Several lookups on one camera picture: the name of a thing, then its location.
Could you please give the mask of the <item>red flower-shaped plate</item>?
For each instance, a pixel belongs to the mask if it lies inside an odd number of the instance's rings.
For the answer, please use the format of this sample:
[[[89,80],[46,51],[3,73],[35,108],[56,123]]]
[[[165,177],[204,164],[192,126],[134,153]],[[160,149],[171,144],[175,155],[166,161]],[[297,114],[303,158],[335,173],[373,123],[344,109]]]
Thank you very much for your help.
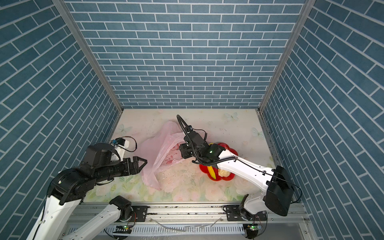
[[[226,150],[229,150],[231,153],[233,153],[233,154],[235,154],[235,155],[238,155],[238,152],[237,152],[236,150],[230,148],[229,145],[227,145],[227,144],[225,144],[225,143],[218,143],[218,145],[221,146],[221,147],[224,147]],[[234,173],[231,173],[231,175],[230,175],[229,177],[227,177],[227,178],[222,178],[222,177],[220,177],[219,174],[218,174],[218,169],[220,169],[220,168],[215,168],[215,167],[213,167],[213,169],[214,169],[214,171],[215,171],[215,174],[216,174],[216,180],[213,180],[213,179],[211,178],[210,174],[209,174],[209,171],[208,171],[208,169],[207,169],[207,166],[199,165],[199,168],[200,168],[200,171],[201,171],[201,172],[203,172],[204,174],[206,174],[206,175],[209,177],[209,179],[212,180],[212,181],[214,181],[214,182],[218,182],[218,181],[221,181],[221,180],[223,180],[223,181],[231,181],[231,180],[233,180],[234,177],[235,177],[235,174],[234,174]]]

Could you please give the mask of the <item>yellow fake banana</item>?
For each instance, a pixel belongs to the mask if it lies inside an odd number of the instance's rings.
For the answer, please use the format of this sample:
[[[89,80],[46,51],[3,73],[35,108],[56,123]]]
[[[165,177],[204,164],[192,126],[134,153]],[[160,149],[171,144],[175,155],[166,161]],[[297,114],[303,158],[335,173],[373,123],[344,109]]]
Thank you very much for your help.
[[[216,180],[216,174],[215,174],[215,171],[214,171],[213,167],[212,166],[208,166],[207,169],[209,171],[209,174],[210,174],[211,178],[213,180]]]

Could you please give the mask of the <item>pink plastic bag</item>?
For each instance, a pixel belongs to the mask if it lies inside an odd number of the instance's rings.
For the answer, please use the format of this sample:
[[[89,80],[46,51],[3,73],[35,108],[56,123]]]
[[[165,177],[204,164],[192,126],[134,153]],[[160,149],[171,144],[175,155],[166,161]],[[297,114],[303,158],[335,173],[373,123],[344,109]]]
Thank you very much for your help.
[[[154,137],[139,145],[137,156],[147,160],[147,164],[141,170],[142,180],[146,186],[160,190],[161,186],[156,175],[184,160],[179,151],[184,137],[180,126],[168,121]]]

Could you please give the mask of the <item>large cream fake bun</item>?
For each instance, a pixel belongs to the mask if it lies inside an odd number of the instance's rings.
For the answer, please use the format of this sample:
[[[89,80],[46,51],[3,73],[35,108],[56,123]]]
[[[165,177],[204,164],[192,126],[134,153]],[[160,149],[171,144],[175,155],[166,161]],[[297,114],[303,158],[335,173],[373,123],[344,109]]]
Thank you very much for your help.
[[[226,171],[226,170],[222,170],[222,169],[218,169],[218,174],[222,178],[227,178],[231,175],[231,172]]]

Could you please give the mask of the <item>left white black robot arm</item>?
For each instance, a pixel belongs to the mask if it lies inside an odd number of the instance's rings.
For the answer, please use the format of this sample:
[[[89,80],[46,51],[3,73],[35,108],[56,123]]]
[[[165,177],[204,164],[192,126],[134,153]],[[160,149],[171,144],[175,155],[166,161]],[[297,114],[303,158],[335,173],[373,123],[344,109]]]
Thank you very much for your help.
[[[60,172],[50,183],[47,199],[28,235],[29,240],[92,240],[116,221],[129,222],[136,218],[132,203],[122,196],[113,198],[95,217],[69,235],[63,229],[75,208],[94,186],[106,180],[136,175],[147,160],[134,156],[115,161],[101,168],[82,164]]]

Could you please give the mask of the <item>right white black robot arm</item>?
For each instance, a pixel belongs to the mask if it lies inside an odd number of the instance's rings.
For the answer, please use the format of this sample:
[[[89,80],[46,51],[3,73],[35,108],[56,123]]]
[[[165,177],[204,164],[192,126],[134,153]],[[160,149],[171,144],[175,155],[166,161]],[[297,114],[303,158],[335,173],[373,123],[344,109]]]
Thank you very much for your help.
[[[195,164],[228,171],[261,189],[260,194],[243,197],[240,212],[244,219],[267,210],[283,217],[288,215],[295,186],[283,167],[272,169],[254,164],[218,144],[209,145],[195,131],[187,133],[184,140],[186,143],[180,145],[184,159],[194,157]]]

